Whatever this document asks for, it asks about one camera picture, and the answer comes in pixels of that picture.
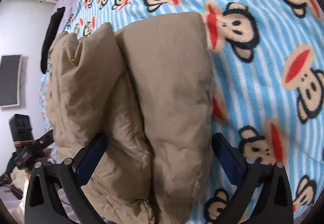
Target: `tv screen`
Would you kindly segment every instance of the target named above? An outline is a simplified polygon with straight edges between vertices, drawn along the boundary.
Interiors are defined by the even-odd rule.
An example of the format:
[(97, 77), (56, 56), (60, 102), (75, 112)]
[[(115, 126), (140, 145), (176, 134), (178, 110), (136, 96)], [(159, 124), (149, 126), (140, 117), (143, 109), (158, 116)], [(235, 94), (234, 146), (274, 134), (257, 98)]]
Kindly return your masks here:
[(21, 54), (2, 55), (0, 62), (0, 108), (19, 105)]

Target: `bed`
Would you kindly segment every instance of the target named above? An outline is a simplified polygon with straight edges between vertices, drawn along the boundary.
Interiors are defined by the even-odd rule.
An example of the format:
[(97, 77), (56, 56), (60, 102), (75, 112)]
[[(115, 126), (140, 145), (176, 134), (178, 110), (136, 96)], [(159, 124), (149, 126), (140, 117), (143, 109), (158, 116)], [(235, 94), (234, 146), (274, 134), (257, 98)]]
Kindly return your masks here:
[[(62, 6), (66, 9), (58, 33), (65, 30), (78, 38), (104, 22), (118, 31), (149, 16), (200, 12), (215, 64), (213, 132), (222, 132), (246, 157), (284, 163), (296, 219), (314, 204), (324, 187), (324, 27), (315, 0), (59, 0), (56, 8)], [(234, 12), (243, 21), (225, 20)], [(223, 27), (232, 24), (231, 31), (240, 37), (228, 31), (215, 35), (211, 16), (224, 18)], [(309, 88), (301, 83), (307, 77), (313, 79)], [(44, 111), (47, 82), (45, 75), (40, 98), (50, 129)], [(189, 223), (207, 221), (208, 205), (219, 194), (228, 200), (234, 191), (214, 158), (208, 191), (194, 206)]]

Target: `cable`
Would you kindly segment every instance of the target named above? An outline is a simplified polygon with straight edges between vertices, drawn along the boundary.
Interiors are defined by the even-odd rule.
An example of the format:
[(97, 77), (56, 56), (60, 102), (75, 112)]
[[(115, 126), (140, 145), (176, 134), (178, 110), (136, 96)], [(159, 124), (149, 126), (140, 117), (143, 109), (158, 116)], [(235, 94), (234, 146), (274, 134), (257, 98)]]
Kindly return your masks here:
[(25, 71), (24, 71), (22, 68), (20, 68), (20, 70), (24, 73), (24, 82), (22, 82), (22, 84), (19, 86), (19, 89), (24, 85), (25, 80), (26, 80), (26, 74), (25, 74)]

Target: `white wall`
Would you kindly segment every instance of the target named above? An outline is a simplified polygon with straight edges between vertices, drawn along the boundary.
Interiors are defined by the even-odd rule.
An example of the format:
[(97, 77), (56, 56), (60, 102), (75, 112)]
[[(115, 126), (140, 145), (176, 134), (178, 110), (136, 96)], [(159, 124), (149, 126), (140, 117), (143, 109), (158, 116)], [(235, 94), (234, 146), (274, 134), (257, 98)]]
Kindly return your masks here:
[(55, 4), (32, 0), (3, 0), (0, 3), (0, 55), (22, 54), (20, 106), (0, 108), (0, 175), (15, 151), (9, 119), (29, 115), (34, 138), (41, 137), (42, 113), (38, 104), (41, 85), (40, 59), (44, 37)]

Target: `beige down jacket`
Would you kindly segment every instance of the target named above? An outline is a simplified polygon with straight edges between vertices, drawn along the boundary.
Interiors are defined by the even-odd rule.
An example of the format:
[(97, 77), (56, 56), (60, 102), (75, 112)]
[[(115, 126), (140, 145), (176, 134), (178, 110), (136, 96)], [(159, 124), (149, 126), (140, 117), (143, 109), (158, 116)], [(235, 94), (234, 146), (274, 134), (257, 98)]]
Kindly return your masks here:
[(82, 188), (118, 224), (183, 224), (211, 165), (213, 68), (200, 14), (103, 24), (50, 51), (46, 115), (63, 160), (98, 132), (107, 151)]

